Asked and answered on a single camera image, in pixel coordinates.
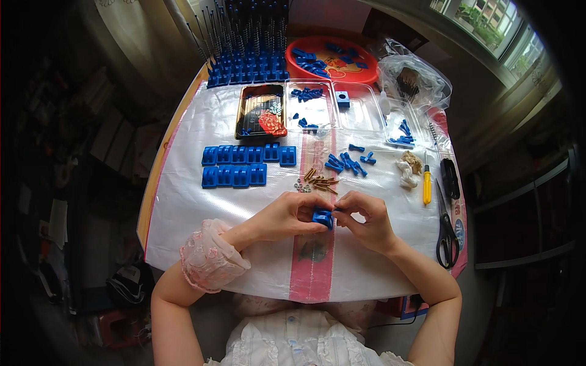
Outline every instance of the floor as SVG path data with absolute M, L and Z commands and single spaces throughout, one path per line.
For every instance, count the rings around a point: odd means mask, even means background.
M 463 304 L 458 338 L 456 340 L 455 365 L 471 365 L 482 345 L 484 333 L 490 319 L 490 312 L 496 296 L 496 278 L 485 278 L 485 273 L 475 271 L 473 245 L 473 218 L 468 217 L 468 266 L 458 277 L 462 290 Z M 155 279 L 162 273 L 154 271 Z M 229 292 L 205 295 L 190 308 L 196 333 L 204 358 L 221 360 L 225 354 L 226 341 L 237 319 L 233 316 Z M 70 365 L 152 365 L 152 346 L 131 347 L 109 351 L 97 347 L 79 347 L 65 325 L 65 315 L 53 307 L 41 294 L 31 297 L 33 308 L 45 320 L 44 328 L 54 346 Z M 394 323 L 396 318 L 375 314 L 377 324 Z M 392 351 L 406 358 L 411 343 L 421 327 L 425 316 L 418 316 L 411 325 L 378 327 L 366 334 L 366 345 L 378 353 Z

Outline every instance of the curtain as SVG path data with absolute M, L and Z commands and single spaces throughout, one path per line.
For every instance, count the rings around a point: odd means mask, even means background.
M 151 111 L 175 106 L 203 64 L 181 21 L 189 5 L 173 3 L 171 9 L 161 0 L 86 0 L 82 6 L 108 68 L 137 104 Z
M 495 102 L 458 139 L 458 166 L 469 173 L 486 163 L 503 146 L 522 138 L 539 120 L 538 112 L 559 92 L 561 84 L 546 52 L 525 75 Z

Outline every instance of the pink stripe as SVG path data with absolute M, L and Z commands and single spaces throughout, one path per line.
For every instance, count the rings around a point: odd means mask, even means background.
M 194 93 L 193 97 L 195 96 L 195 94 L 197 94 L 197 91 L 199 90 L 199 87 L 201 85 L 202 85 L 202 82 L 200 81 L 199 84 L 197 85 L 197 88 L 195 89 L 195 93 Z M 156 180 L 155 196 L 153 197 L 152 204 L 151 204 L 151 217 L 149 218 L 148 229 L 146 231 L 145 256 L 144 256 L 145 262 L 147 261 L 148 234 L 151 232 L 152 210 L 155 208 L 156 194 L 159 191 L 159 183 L 161 182 L 161 176 L 163 175 L 163 169 L 165 168 L 165 162 L 167 161 L 167 156 L 169 155 L 169 151 L 171 151 L 171 145 L 173 145 L 173 141 L 175 140 L 175 135 L 177 135 L 177 131 L 179 130 L 179 126 L 181 126 L 181 122 L 183 122 L 183 117 L 185 117 L 185 112 L 187 112 L 187 108 L 185 108 L 185 110 L 183 111 L 183 114 L 181 115 L 181 118 L 179 119 L 179 122 L 177 123 L 177 126 L 175 127 L 175 130 L 173 131 L 173 134 L 171 135 L 171 138 L 169 139 L 169 143 L 167 144 L 167 149 L 165 149 L 165 153 L 163 154 L 163 164 L 161 164 L 161 171 L 159 171 L 159 177 Z
M 336 151 L 335 130 L 331 130 L 331 134 L 331 151 Z M 308 166 L 306 169 L 305 166 L 304 152 L 311 151 L 311 148 L 308 146 L 309 142 L 307 137 L 308 135 L 304 135 L 303 137 L 301 169 L 299 175 L 301 179 L 303 179 L 303 176 L 305 176 L 306 172 L 308 172 L 311 167 Z M 319 166 L 314 166 L 318 170 L 316 175 L 323 171 L 323 161 L 320 161 L 318 164 Z M 333 193 L 330 194 L 330 200 L 332 203 L 336 201 Z M 300 256 L 302 244 L 300 243 L 300 237 L 295 237 L 293 241 L 291 279 L 289 280 L 289 300 L 302 303 L 320 303 L 329 301 L 330 290 L 332 288 L 334 237 L 335 228 L 329 235 L 326 256 L 319 262 L 313 261 L 309 258 L 302 258 Z

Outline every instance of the heart design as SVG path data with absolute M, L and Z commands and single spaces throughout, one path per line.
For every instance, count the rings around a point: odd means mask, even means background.
M 346 73 L 343 71 L 338 71 L 336 69 L 328 69 L 328 74 L 330 75 L 330 77 L 337 77 L 337 78 L 341 78 L 346 76 Z

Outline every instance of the woman's left hand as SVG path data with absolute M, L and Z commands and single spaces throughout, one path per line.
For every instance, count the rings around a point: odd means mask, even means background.
M 335 208 L 316 193 L 285 192 L 256 215 L 226 231 L 222 238 L 241 251 L 255 241 L 326 231 L 325 225 L 311 221 L 315 206 L 330 211 Z

